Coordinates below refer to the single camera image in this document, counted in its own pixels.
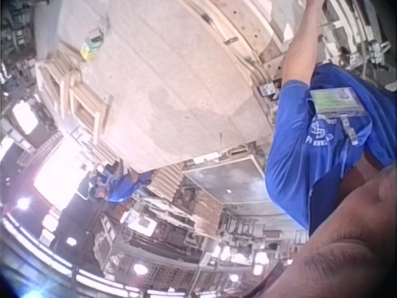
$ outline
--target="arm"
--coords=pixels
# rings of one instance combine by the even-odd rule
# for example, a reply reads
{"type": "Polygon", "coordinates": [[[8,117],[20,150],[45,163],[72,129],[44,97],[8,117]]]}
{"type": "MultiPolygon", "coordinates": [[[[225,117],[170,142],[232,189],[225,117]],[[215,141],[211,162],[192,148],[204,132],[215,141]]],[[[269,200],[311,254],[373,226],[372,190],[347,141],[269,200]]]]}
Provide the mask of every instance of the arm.
{"type": "Polygon", "coordinates": [[[299,31],[288,49],[283,66],[283,85],[297,80],[310,85],[317,61],[319,18],[324,0],[307,0],[299,31]]]}

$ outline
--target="metal sheet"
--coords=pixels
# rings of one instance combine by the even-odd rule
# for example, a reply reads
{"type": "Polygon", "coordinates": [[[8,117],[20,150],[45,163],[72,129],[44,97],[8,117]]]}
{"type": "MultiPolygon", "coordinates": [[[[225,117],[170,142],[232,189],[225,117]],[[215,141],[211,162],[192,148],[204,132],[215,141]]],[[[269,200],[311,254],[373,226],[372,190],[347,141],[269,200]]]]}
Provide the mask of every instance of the metal sheet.
{"type": "Polygon", "coordinates": [[[264,172],[253,155],[215,166],[187,170],[184,174],[222,204],[270,201],[264,172]]]}

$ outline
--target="pipe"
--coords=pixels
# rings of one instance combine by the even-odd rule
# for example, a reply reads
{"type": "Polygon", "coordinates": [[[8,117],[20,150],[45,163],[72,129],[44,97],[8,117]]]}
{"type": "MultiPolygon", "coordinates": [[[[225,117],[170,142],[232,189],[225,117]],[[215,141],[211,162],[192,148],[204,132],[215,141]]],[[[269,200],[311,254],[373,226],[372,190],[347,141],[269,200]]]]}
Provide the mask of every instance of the pipe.
{"type": "MultiPolygon", "coordinates": [[[[360,19],[360,22],[361,22],[361,24],[362,24],[362,30],[363,30],[364,33],[366,34],[366,32],[365,32],[364,20],[363,20],[362,14],[361,14],[360,6],[359,6],[359,4],[357,3],[357,0],[353,0],[353,5],[354,5],[355,10],[357,11],[357,15],[358,15],[358,17],[359,17],[359,19],[360,19]]],[[[367,52],[366,52],[366,50],[365,50],[364,34],[362,33],[362,31],[361,31],[361,29],[360,29],[360,24],[359,24],[359,22],[358,22],[358,20],[357,20],[356,17],[354,18],[354,21],[355,21],[355,24],[356,24],[356,26],[357,26],[357,30],[358,30],[359,33],[360,33],[360,38],[361,38],[361,55],[362,55],[362,57],[363,57],[363,59],[364,59],[363,66],[362,66],[361,78],[362,78],[362,79],[365,79],[365,74],[366,74],[366,72],[367,72],[367,59],[366,59],[367,52]]]]}

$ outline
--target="wooden frame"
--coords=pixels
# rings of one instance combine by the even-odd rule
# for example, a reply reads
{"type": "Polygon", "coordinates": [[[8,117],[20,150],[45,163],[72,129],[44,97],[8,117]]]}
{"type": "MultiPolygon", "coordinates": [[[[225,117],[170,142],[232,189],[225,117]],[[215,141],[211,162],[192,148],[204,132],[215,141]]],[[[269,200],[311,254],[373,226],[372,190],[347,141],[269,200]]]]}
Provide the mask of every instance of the wooden frame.
{"type": "Polygon", "coordinates": [[[106,105],[93,95],[82,83],[75,82],[76,75],[72,74],[69,89],[70,109],[75,118],[91,133],[94,145],[98,145],[102,132],[106,105]]]}

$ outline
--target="wooden beam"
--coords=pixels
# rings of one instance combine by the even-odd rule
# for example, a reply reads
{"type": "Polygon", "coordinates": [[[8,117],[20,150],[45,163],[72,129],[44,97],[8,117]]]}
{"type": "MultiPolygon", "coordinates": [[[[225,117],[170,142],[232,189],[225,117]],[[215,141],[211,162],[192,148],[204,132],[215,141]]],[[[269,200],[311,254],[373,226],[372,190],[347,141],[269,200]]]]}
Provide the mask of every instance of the wooden beam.
{"type": "Polygon", "coordinates": [[[60,83],[60,110],[62,119],[65,119],[66,115],[69,114],[69,86],[70,74],[66,74],[60,83]]]}

